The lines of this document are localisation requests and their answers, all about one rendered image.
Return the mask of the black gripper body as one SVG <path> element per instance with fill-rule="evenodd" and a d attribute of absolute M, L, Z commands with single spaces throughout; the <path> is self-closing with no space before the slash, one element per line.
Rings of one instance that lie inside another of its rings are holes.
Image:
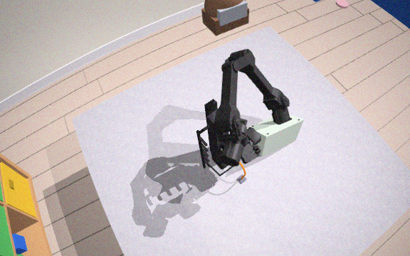
<path fill-rule="evenodd" d="M 248 144 L 248 141 L 252 141 L 253 145 L 257 145 L 259 142 L 261 142 L 261 135 L 252 127 L 249 127 L 247 129 L 247 137 L 246 137 L 246 142 L 243 144 L 243 147 Z M 220 169 L 226 168 L 228 165 L 224 164 L 222 162 L 222 150 L 218 150 L 214 154 L 212 154 L 212 160 L 216 163 Z"/>

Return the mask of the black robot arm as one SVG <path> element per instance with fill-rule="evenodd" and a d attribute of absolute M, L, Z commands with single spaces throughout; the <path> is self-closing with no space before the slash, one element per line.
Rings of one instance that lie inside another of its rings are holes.
<path fill-rule="evenodd" d="M 272 110 L 276 124 L 290 121 L 288 107 L 289 99 L 277 88 L 273 87 L 255 64 L 255 57 L 249 49 L 231 53 L 222 64 L 223 80 L 221 90 L 221 104 L 216 111 L 214 126 L 219 142 L 224 142 L 222 162 L 230 166 L 238 166 L 240 159 L 244 164 L 260 156 L 261 148 L 246 142 L 246 119 L 241 119 L 237 108 L 237 81 L 238 71 L 245 73 L 253 84 L 263 94 L 263 104 Z M 230 134 L 223 134 L 230 132 Z"/>

